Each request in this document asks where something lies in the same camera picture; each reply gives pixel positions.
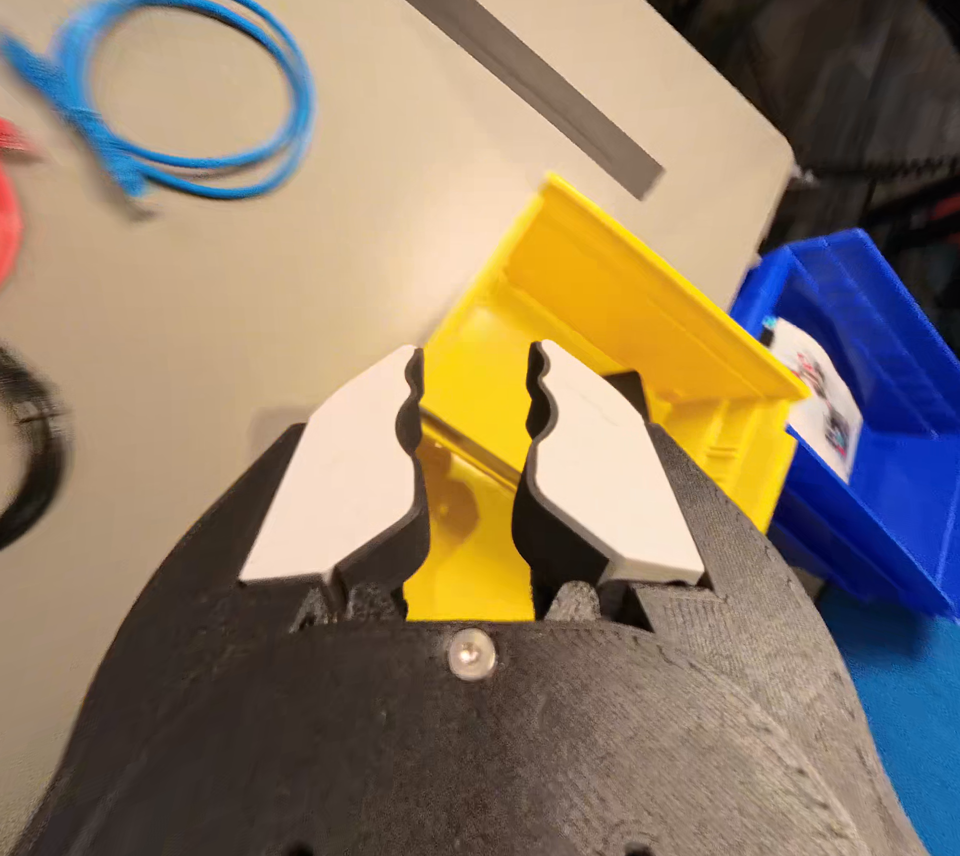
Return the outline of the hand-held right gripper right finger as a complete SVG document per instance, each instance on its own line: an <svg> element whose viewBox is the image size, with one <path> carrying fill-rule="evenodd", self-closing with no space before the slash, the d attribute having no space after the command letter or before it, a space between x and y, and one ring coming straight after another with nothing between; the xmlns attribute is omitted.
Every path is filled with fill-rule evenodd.
<svg viewBox="0 0 960 856"><path fill-rule="evenodd" d="M584 583L603 606L632 584L702 588L707 569L654 442L642 377L602 375L552 340L529 349L529 447L511 538L533 604Z"/></svg>

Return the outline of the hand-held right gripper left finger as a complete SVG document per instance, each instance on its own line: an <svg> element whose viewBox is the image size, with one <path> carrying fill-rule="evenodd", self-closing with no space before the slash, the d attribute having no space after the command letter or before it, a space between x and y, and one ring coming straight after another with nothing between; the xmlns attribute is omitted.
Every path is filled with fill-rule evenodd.
<svg viewBox="0 0 960 856"><path fill-rule="evenodd" d="M425 354L404 345L354 376L306 420L239 572L245 586L317 577L402 591L426 562L430 524L417 451Z"/></svg>

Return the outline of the yellow storage bin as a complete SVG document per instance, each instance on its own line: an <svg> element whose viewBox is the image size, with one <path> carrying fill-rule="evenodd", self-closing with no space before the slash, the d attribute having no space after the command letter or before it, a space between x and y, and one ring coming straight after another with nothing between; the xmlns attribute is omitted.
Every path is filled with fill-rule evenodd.
<svg viewBox="0 0 960 856"><path fill-rule="evenodd" d="M534 617L511 535L530 438L530 345L635 371L654 423L767 536L809 391L667 261L550 177L428 339L421 401L431 545L404 586L420 621Z"/></svg>

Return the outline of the white picture label card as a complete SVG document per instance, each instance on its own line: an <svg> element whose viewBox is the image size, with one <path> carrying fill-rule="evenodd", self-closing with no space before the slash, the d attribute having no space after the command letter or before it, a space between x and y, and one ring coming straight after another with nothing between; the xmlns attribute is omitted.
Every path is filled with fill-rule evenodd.
<svg viewBox="0 0 960 856"><path fill-rule="evenodd" d="M864 419L847 383L826 350L794 323L765 318L761 342L808 390L790 410L789 429L848 483Z"/></svg>

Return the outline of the blue storage bin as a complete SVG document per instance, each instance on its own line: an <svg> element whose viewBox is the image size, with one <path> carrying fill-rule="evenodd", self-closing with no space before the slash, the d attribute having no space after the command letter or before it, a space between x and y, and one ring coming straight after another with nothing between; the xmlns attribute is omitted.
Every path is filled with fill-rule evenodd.
<svg viewBox="0 0 960 856"><path fill-rule="evenodd" d="M848 483L788 427L770 530L783 556L860 599L958 619L958 359L880 250L861 229L784 245L730 314L761 344L767 317L809 334L864 419Z"/></svg>

